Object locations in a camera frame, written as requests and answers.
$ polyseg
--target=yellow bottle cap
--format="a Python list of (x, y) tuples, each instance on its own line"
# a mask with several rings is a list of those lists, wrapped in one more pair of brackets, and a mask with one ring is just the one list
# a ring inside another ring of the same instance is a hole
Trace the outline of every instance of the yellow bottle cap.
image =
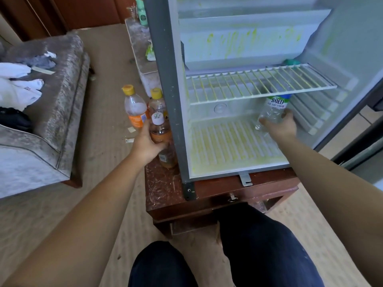
[(162, 98), (162, 91), (158, 87), (155, 87), (154, 89), (151, 89), (150, 93), (152, 94), (152, 98), (153, 99), (160, 99), (160, 98)]
[(134, 94), (135, 94), (134, 86), (133, 86), (133, 85), (124, 85), (124, 86), (122, 87), (122, 91), (123, 91), (124, 94), (126, 94), (127, 96), (131, 96), (131, 95), (134, 95)]

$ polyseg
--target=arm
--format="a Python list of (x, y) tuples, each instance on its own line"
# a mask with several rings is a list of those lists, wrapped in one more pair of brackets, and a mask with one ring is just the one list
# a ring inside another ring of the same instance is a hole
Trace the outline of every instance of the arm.
[(290, 162), (323, 216), (372, 286), (383, 282), (383, 192), (315, 152), (296, 137), (291, 111), (283, 122), (265, 119), (271, 137)]
[(165, 146), (151, 141), (146, 122), (130, 154), (64, 217), (3, 287), (97, 287), (137, 175)]

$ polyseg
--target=dark pants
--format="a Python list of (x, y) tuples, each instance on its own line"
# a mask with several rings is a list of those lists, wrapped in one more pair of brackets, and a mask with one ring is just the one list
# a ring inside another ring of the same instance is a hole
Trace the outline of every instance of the dark pants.
[[(246, 203), (216, 211), (223, 252), (236, 287), (324, 287), (294, 234)], [(137, 256), (129, 287), (197, 287), (184, 257), (169, 242), (151, 243)]]

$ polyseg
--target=fridge floor grille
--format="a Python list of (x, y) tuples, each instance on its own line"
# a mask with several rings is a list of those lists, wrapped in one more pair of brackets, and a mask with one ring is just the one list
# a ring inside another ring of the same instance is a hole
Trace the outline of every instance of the fridge floor grille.
[(277, 144), (268, 134), (256, 131), (255, 122), (246, 116), (193, 123), (193, 176), (285, 163)]
[(309, 64), (186, 77), (190, 105), (334, 89)]

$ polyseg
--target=floor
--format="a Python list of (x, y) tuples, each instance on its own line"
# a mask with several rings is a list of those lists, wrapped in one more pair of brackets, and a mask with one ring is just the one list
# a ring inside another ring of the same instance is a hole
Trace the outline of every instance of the floor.
[[(80, 126), (78, 150), (84, 186), (53, 184), (0, 200), (0, 284), (55, 225), (130, 151), (129, 122), (121, 87), (132, 83), (144, 93), (124, 25), (79, 30), (91, 56), (96, 80), (89, 81)], [(323, 149), (332, 157), (369, 126), (358, 115)], [(288, 226), (316, 264), (326, 286), (369, 286), (342, 243), (301, 186), (269, 215)], [(199, 286), (233, 286), (230, 265), (215, 242), (215, 227), (176, 236), (172, 244), (189, 263)], [(137, 254), (150, 242), (164, 240), (145, 211), (143, 173), (105, 270), (101, 286), (125, 287)]]

